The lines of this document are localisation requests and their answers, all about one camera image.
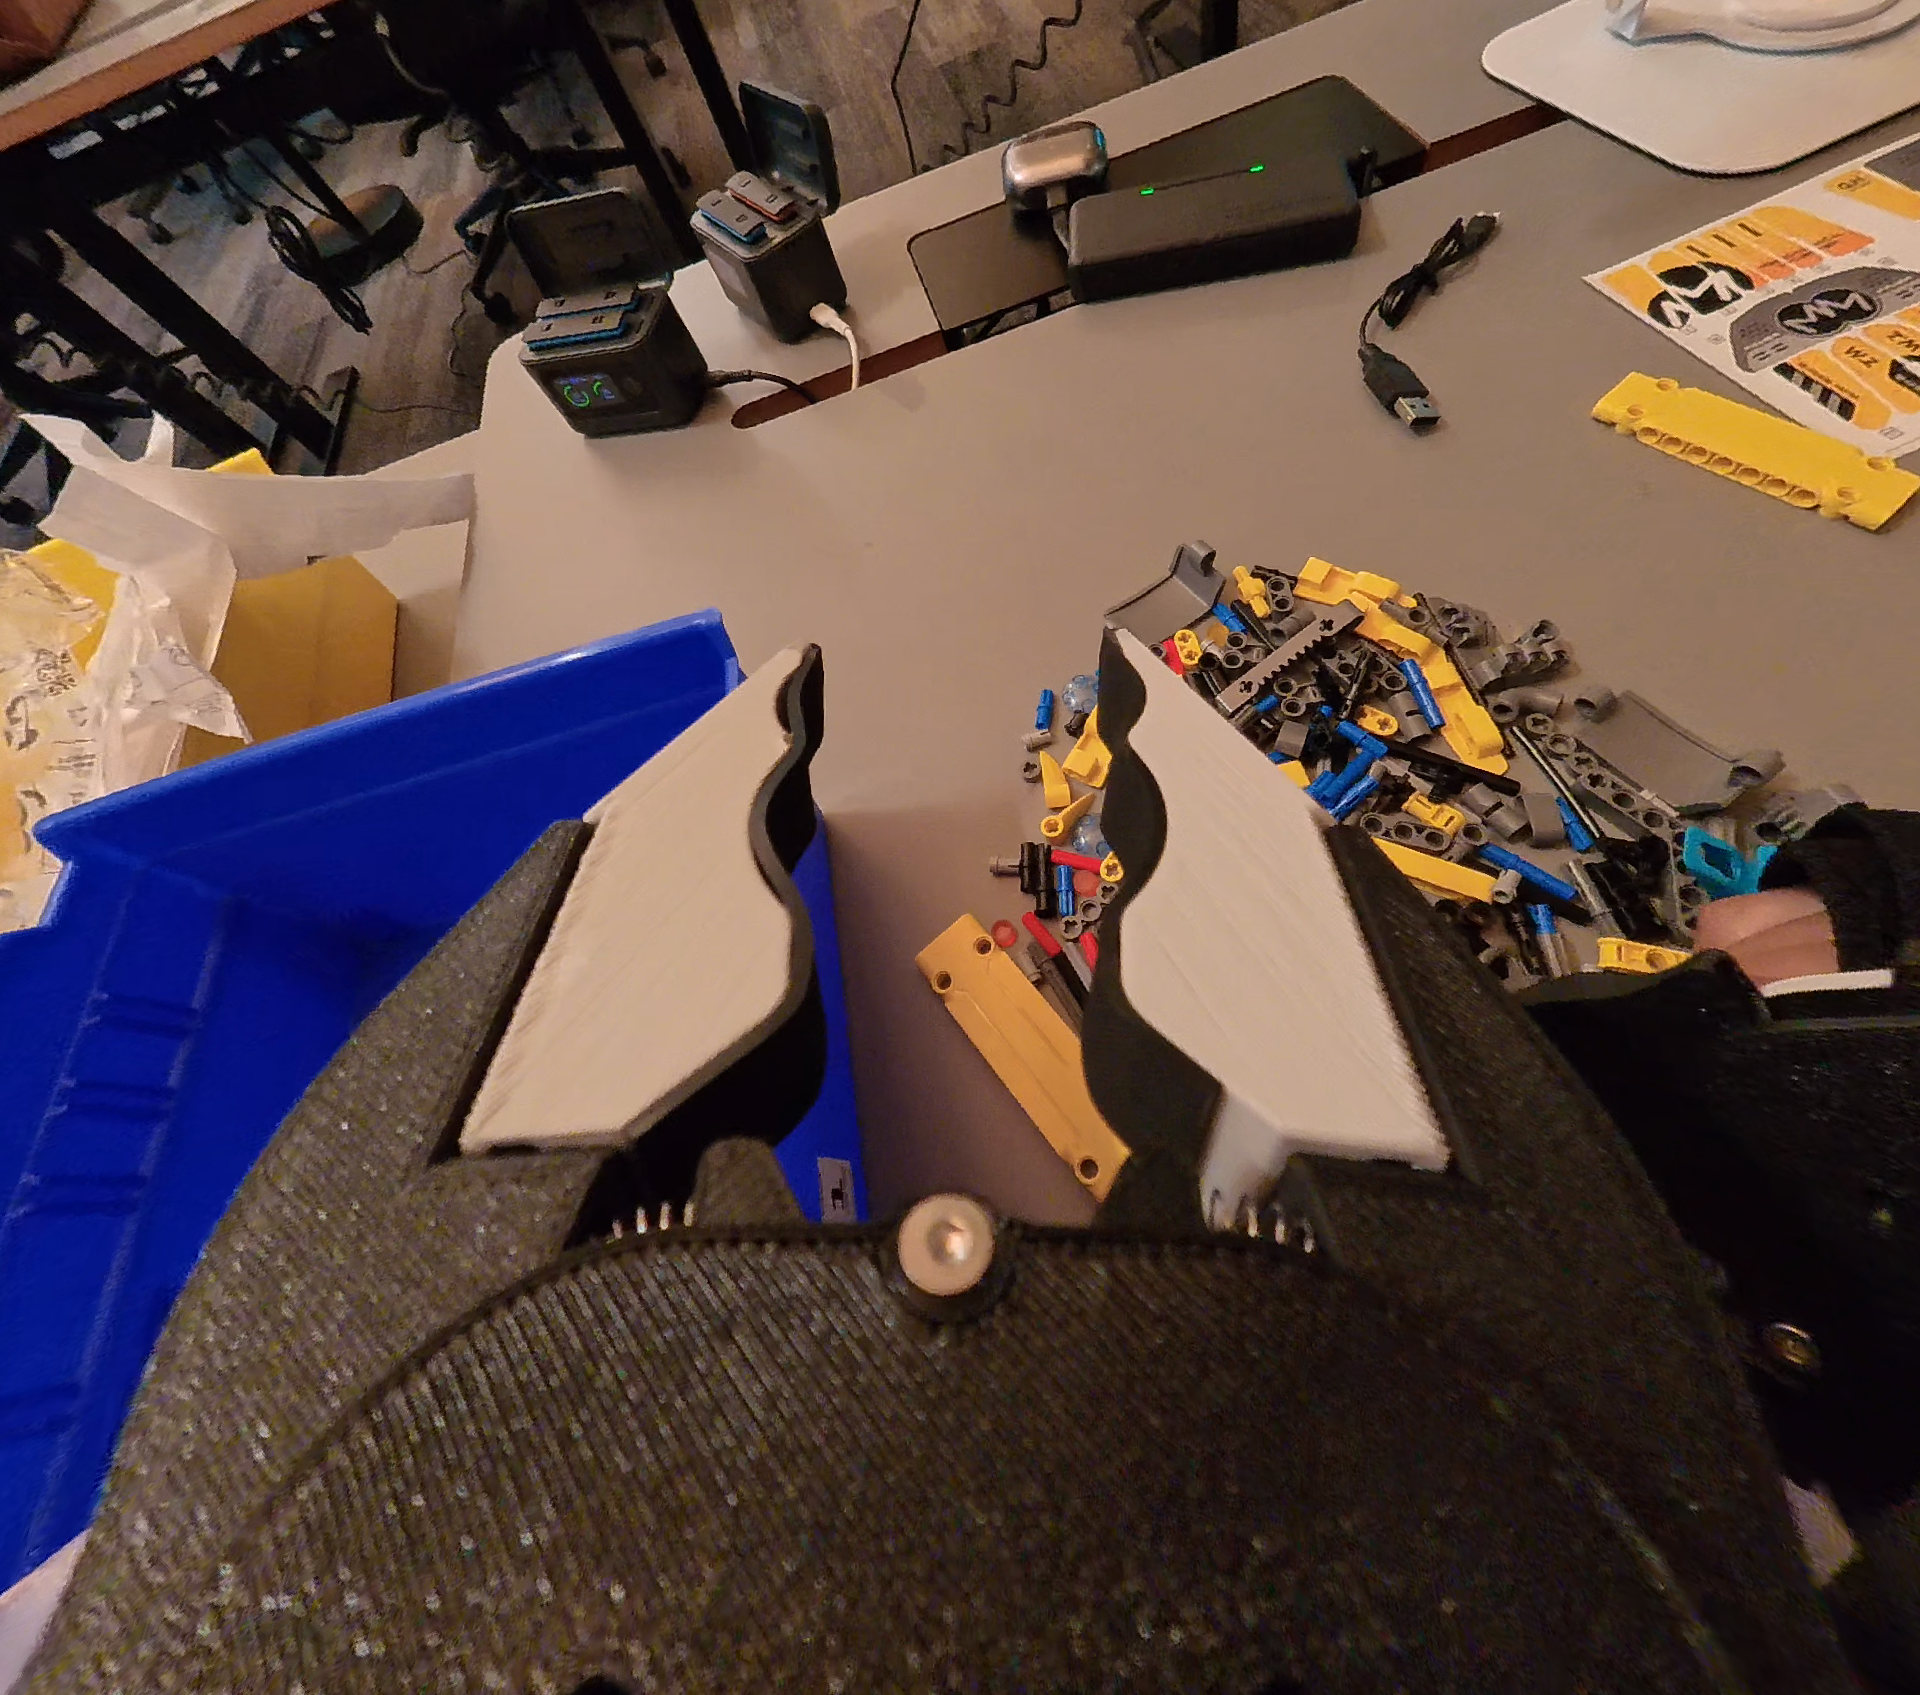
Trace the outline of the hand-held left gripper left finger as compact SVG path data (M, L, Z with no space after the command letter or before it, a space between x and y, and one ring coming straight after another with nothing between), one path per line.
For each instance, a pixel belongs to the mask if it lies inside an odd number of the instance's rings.
M821 650L779 650L588 813L463 1155L629 1143L801 1014L821 736Z

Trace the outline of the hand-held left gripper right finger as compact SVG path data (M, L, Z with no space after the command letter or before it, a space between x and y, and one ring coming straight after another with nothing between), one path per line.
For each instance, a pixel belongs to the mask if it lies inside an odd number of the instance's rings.
M1086 1078L1140 1167L1209 1229L1290 1155L1445 1172L1450 1149L1355 909L1366 840L1334 832L1132 632L1101 637L1101 927Z

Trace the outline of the pile of toy brick pieces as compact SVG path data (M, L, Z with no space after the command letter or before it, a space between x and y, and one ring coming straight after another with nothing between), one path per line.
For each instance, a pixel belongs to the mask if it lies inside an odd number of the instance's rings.
M1710 899L1861 797L1725 747L1631 692L1571 680L1559 630L1309 558L1189 542L1109 610L1332 823L1372 840L1508 986L1658 973Z

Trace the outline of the person's right hand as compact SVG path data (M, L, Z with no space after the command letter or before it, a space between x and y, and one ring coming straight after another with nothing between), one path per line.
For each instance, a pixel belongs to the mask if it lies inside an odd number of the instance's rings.
M1832 914L1812 886L1704 905L1694 918L1694 950L1729 955L1760 990L1840 971Z

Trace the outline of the yellow perforated toy panel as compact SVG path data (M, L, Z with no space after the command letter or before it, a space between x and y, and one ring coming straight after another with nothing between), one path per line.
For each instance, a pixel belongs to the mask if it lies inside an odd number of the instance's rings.
M1631 373L1590 415L1671 460L1858 530L1884 530L1916 495L1916 475L1891 460L1666 377Z
M1128 1149L1091 1102L1078 1032L974 914L919 950L916 968L1079 1186L1104 1203Z

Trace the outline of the blue plastic bin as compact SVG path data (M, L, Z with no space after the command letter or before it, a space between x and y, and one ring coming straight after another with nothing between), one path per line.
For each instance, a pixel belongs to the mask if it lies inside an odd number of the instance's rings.
M168 1566L445 1320L684 1200L458 1155L512 923L299 1100L555 825L768 680L697 611L45 823L58 888L4 936L4 1588L86 1529L127 1415Z

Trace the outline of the black charger case with display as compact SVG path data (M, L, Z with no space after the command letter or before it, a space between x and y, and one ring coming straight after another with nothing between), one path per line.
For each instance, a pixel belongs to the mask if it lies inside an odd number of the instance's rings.
M647 208L619 189L533 201L508 237L538 289L520 366L584 436L691 425L705 357L670 302L670 264Z

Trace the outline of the white crumpled paper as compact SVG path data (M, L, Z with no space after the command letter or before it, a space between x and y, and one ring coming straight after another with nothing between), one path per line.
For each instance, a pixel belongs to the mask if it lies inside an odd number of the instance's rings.
M217 579L281 576L313 558L383 551L398 535L466 521L474 511L470 475L186 470L121 460L78 422L28 415L24 425L71 462L45 533L121 573L182 558Z

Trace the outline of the clear plastic bag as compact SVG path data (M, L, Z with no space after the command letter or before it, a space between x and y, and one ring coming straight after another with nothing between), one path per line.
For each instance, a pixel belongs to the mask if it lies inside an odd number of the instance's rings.
M58 868L35 829L150 781L185 736L248 743L167 594L49 542L1 555L1 931L33 927Z

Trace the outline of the black charger case open lid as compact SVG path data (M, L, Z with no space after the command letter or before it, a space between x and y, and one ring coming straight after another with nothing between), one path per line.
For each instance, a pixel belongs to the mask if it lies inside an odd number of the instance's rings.
M697 198L687 227L732 303L782 345L815 331L811 312L846 308L825 218L836 210L828 119L821 106L738 82L748 163Z

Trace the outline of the black power bank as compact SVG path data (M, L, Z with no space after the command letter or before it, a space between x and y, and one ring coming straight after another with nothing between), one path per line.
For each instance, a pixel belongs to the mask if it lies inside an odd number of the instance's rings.
M1072 302L1132 298L1343 260L1360 198L1334 158L1079 198L1068 214Z

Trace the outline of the black round floor base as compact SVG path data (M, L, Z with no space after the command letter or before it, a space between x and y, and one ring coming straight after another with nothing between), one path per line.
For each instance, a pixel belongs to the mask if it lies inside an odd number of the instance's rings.
M315 289L357 289L398 263L424 230L421 210L395 186L372 186L339 201L352 225L279 207L261 214L281 268Z

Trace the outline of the grey earbud case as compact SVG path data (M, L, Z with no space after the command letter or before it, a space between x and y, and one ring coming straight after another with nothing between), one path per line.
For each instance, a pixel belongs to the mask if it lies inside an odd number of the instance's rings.
M1000 196L1019 216L1052 216L1106 189L1106 135L1086 119L1047 123L1000 146Z

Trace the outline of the yellow black sticker sheet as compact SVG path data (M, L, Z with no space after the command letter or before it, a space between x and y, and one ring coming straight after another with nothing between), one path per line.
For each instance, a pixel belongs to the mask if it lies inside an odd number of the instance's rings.
M1763 406L1871 458L1916 448L1916 138L1589 275Z

